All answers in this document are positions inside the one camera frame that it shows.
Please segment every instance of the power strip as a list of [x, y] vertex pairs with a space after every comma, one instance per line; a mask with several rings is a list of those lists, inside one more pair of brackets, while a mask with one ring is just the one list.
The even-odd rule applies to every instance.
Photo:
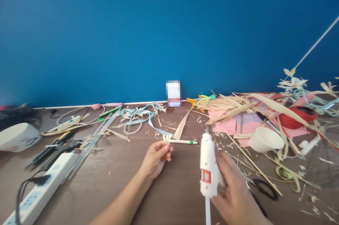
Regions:
[[[20, 221], [22, 225], [32, 225], [40, 215], [59, 185], [68, 176], [71, 167], [78, 158], [77, 153], [63, 153], [46, 172], [50, 178], [42, 185], [35, 186], [20, 203]], [[15, 211], [3, 225], [16, 225]]]

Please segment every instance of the clear ruler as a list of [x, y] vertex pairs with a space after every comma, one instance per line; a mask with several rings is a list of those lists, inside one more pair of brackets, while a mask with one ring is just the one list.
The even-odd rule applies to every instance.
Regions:
[[[103, 129], [108, 128], [110, 126], [110, 124], [113, 122], [113, 120], [117, 117], [117, 115], [119, 115], [119, 113], [120, 113], [120, 109], [118, 111], [116, 111], [113, 116], [111, 116], [112, 113], [109, 114], [108, 117], [106, 118], [106, 120], [102, 122], [102, 124], [98, 127], [98, 129], [94, 132], [93, 135], [101, 132], [101, 130], [103, 130]], [[100, 135], [94, 136], [93, 139], [92, 139], [92, 142], [87, 145], [86, 149], [81, 151], [78, 159], [76, 160], [76, 162], [74, 163], [73, 167], [70, 170], [70, 175], [69, 175], [68, 179], [71, 179], [74, 176], [74, 174], [77, 172], [77, 170], [79, 169], [81, 164], [84, 162], [84, 160], [90, 154], [91, 148], [98, 142], [100, 137], [101, 137]]]

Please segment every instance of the black scissors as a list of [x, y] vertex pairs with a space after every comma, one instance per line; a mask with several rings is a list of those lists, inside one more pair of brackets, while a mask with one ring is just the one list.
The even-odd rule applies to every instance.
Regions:
[[[266, 218], [268, 218], [267, 213], [266, 213], [265, 209], [262, 207], [262, 205], [261, 205], [259, 199], [257, 198], [256, 195], [254, 195], [254, 193], [252, 192], [251, 188], [248, 186], [248, 182], [251, 182], [252, 184], [254, 184], [255, 186], [257, 186], [258, 189], [259, 189], [262, 193], [264, 193], [265, 195], [267, 195], [270, 199], [272, 199], [272, 200], [274, 200], [274, 201], [277, 201], [277, 200], [279, 199], [279, 196], [278, 196], [277, 191], [276, 191], [271, 185], [269, 185], [268, 183], [266, 183], [266, 182], [263, 181], [263, 180], [260, 180], [260, 179], [253, 179], [253, 180], [252, 180], [252, 179], [248, 178], [248, 177], [245, 176], [245, 175], [244, 175], [244, 178], [245, 178], [245, 180], [246, 180], [247, 188], [248, 188], [248, 189], [250, 190], [250, 192], [252, 193], [252, 196], [253, 196], [255, 202], [257, 203], [257, 205], [259, 206], [259, 208], [260, 208], [262, 214], [263, 214]], [[268, 193], [264, 188], [262, 188], [262, 187], [261, 187], [261, 184], [264, 184], [265, 186], [267, 186], [267, 187], [272, 191], [272, 194]]]

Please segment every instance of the white glue gun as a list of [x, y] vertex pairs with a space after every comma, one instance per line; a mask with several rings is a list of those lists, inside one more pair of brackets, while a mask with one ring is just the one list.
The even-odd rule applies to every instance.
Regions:
[[210, 225], [210, 198], [217, 195], [218, 188], [225, 190], [226, 184], [215, 160], [214, 143], [208, 127], [201, 139], [200, 169], [200, 192], [206, 198], [206, 225]]

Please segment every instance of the white bowl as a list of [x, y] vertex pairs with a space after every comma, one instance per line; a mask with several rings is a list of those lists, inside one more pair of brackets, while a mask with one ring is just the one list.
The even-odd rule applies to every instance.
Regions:
[[259, 127], [250, 138], [250, 146], [258, 153], [264, 153], [284, 146], [283, 139], [273, 130]]
[[41, 139], [40, 132], [28, 123], [13, 125], [0, 131], [0, 150], [20, 152], [35, 144]]

